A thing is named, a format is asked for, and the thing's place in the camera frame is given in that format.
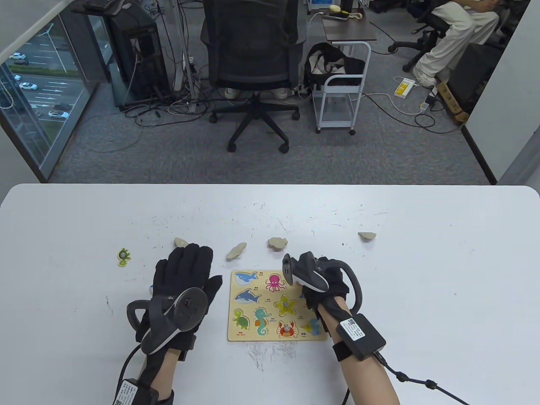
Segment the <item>person's right hand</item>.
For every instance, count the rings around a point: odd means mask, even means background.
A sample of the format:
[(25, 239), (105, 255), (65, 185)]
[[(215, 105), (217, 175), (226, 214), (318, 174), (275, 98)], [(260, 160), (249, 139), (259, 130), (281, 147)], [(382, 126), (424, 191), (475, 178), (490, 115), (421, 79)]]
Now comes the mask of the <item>person's right hand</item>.
[(308, 286), (302, 287), (302, 294), (308, 309), (312, 309), (318, 319), (322, 318), (319, 313), (319, 307), (326, 301), (337, 303), (336, 298), (346, 299), (349, 293), (349, 287), (343, 281), (343, 272), (339, 267), (329, 267), (323, 270), (323, 277), (328, 282), (328, 290), (317, 292)]

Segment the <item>person's left hand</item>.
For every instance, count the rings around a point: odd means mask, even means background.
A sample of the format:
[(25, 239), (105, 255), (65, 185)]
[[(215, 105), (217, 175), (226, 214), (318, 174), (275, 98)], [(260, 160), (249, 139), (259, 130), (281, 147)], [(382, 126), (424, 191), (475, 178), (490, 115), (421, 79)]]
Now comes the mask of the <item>person's left hand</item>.
[(169, 350), (184, 358), (193, 349), (196, 332), (223, 284), (221, 275), (210, 275), (212, 261), (210, 247), (191, 243), (175, 248), (156, 265), (147, 331), (140, 334), (149, 359), (164, 357)]

